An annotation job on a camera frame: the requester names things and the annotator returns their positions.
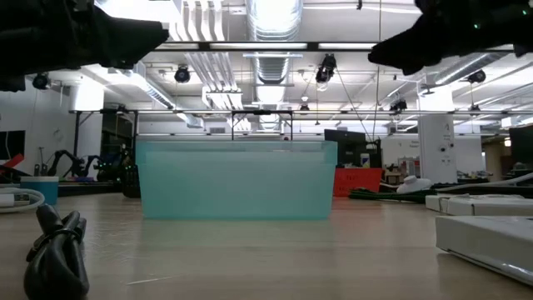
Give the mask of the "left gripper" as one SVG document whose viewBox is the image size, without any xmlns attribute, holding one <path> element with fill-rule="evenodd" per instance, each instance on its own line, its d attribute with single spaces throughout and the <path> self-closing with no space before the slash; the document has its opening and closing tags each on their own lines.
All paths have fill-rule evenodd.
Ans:
<svg viewBox="0 0 533 300">
<path fill-rule="evenodd" d="M 160 22 L 113 17 L 95 0 L 0 0 L 0 92 L 25 90 L 34 73 L 132 69 L 168 37 Z"/>
</svg>

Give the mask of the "black background table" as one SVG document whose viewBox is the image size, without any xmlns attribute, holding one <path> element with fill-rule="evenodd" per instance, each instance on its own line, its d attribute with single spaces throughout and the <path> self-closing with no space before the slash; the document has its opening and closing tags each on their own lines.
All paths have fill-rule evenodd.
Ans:
<svg viewBox="0 0 533 300">
<path fill-rule="evenodd" d="M 122 186 L 114 182 L 60 182 L 58 197 L 74 197 L 104 193 L 120 193 Z"/>
</svg>

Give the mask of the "black background workstation frame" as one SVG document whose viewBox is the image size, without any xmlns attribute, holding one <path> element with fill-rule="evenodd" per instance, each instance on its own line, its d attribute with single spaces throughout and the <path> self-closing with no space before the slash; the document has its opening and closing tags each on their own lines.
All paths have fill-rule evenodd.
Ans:
<svg viewBox="0 0 533 300">
<path fill-rule="evenodd" d="M 385 135 L 406 133 L 415 127 L 414 121 L 421 117 L 449 116 L 455 125 L 472 123 L 475 120 L 489 120 L 499 123 L 503 129 L 533 124 L 533 110 L 453 110 L 453 111 L 374 111 L 374 110 L 128 110 L 125 108 L 78 111 L 72 110 L 77 121 L 82 116 L 94 114 L 105 115 L 133 115 L 134 125 L 140 122 L 140 117 L 161 119 L 170 122 L 176 118 L 182 120 L 190 128 L 206 129 L 206 122 L 227 119 L 230 126 L 230 137 L 234 138 L 237 132 L 244 135 L 250 134 L 250 129 L 239 128 L 247 118 L 249 121 L 256 120 L 259 125 L 272 125 L 273 129 L 262 129 L 263 134 L 277 134 L 286 128 L 292 128 L 295 123 L 302 125 L 304 122 L 314 120 L 318 127 L 359 127 L 371 140 L 377 136 L 378 127 L 390 128 Z"/>
</svg>

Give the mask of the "white box with black print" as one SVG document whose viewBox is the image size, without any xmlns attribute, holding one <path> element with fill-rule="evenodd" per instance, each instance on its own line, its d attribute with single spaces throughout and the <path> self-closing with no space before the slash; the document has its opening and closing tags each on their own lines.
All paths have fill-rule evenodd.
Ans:
<svg viewBox="0 0 533 300">
<path fill-rule="evenodd" d="M 435 219 L 436 247 L 533 288 L 533 216 Z"/>
</svg>

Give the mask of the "white round puck switch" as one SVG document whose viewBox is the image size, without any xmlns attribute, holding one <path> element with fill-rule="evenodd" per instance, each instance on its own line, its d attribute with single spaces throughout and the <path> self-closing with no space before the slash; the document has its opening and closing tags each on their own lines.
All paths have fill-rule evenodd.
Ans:
<svg viewBox="0 0 533 300">
<path fill-rule="evenodd" d="M 403 183 L 397 188 L 399 194 L 415 193 L 430 189 L 432 182 L 427 178 L 418 178 L 414 175 L 405 177 Z"/>
</svg>

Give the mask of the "black mesh container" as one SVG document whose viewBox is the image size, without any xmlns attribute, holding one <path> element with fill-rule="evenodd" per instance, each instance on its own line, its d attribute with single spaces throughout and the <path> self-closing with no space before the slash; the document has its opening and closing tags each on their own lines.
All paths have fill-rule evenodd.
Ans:
<svg viewBox="0 0 533 300">
<path fill-rule="evenodd" d="M 122 174 L 122 193 L 126 198 L 141 197 L 137 165 L 131 165 L 124 168 Z"/>
</svg>

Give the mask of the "red plastic basket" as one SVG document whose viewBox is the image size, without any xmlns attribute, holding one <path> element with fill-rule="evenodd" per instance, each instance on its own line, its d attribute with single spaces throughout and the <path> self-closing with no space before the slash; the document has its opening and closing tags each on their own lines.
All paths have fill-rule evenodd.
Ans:
<svg viewBox="0 0 533 300">
<path fill-rule="evenodd" d="M 348 197 L 351 190 L 359 188 L 378 192 L 381 185 L 381 174 L 380 168 L 337 168 L 333 196 Z"/>
</svg>

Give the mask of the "silver ventilation duct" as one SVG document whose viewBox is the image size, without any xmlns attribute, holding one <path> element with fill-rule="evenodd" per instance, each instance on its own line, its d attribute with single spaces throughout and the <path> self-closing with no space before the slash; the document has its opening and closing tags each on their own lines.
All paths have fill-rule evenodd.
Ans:
<svg viewBox="0 0 533 300">
<path fill-rule="evenodd" d="M 303 0 L 246 0 L 249 38 L 253 42 L 294 42 L 301 25 Z M 262 110 L 279 110 L 291 59 L 287 52 L 258 52 L 253 58 L 256 100 Z"/>
</svg>

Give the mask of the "white square pillar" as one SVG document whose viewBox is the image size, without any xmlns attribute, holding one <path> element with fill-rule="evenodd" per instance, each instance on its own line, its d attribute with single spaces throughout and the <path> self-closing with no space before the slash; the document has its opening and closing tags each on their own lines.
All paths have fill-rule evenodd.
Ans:
<svg viewBox="0 0 533 300">
<path fill-rule="evenodd" d="M 421 177 L 432 183 L 456 183 L 455 111 L 449 86 L 432 88 L 418 97 Z"/>
</svg>

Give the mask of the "black computer monitor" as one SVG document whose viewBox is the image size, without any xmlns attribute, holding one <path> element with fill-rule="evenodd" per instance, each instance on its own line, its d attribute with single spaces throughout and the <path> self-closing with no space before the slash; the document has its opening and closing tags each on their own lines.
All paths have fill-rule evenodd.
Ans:
<svg viewBox="0 0 533 300">
<path fill-rule="evenodd" d="M 509 129 L 513 163 L 533 169 L 533 124 Z"/>
<path fill-rule="evenodd" d="M 24 130 L 0 132 L 0 160 L 9 160 L 18 154 L 24 156 L 25 138 Z"/>
<path fill-rule="evenodd" d="M 324 138 L 337 144 L 337 168 L 361 166 L 361 154 L 366 153 L 364 133 L 325 129 Z"/>
</svg>

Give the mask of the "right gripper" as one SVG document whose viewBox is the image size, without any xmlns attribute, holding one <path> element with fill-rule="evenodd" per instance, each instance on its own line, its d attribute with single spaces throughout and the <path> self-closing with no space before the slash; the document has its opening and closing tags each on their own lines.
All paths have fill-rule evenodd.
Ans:
<svg viewBox="0 0 533 300">
<path fill-rule="evenodd" d="M 517 57 L 533 53 L 533 0 L 416 0 L 416 6 L 419 20 L 373 46 L 371 63 L 417 73 L 442 61 L 439 38 L 454 54 L 506 44 Z"/>
</svg>

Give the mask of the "plain white cardboard box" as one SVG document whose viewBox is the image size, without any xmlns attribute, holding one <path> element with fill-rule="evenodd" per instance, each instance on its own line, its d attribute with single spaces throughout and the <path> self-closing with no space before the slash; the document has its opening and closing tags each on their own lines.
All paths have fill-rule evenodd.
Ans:
<svg viewBox="0 0 533 300">
<path fill-rule="evenodd" d="M 533 216 L 533 199 L 515 195 L 431 195 L 426 208 L 449 216 Z"/>
</svg>

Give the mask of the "teal translucent plastic bin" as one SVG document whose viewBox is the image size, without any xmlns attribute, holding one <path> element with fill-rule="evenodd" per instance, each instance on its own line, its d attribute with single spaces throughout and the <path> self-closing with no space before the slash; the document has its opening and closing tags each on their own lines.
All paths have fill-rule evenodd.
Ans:
<svg viewBox="0 0 533 300">
<path fill-rule="evenodd" d="M 142 213 L 153 219 L 328 218 L 337 146 L 327 141 L 140 140 Z"/>
</svg>

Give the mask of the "red background object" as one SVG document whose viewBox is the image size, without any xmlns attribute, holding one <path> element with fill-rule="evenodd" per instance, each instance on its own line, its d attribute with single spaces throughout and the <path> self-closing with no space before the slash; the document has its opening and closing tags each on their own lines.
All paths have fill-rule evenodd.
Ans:
<svg viewBox="0 0 533 300">
<path fill-rule="evenodd" d="M 7 171 L 14 169 L 18 164 L 22 163 L 24 160 L 24 156 L 19 153 L 16 156 L 10 158 L 6 162 L 0 164 L 0 171 Z"/>
</svg>

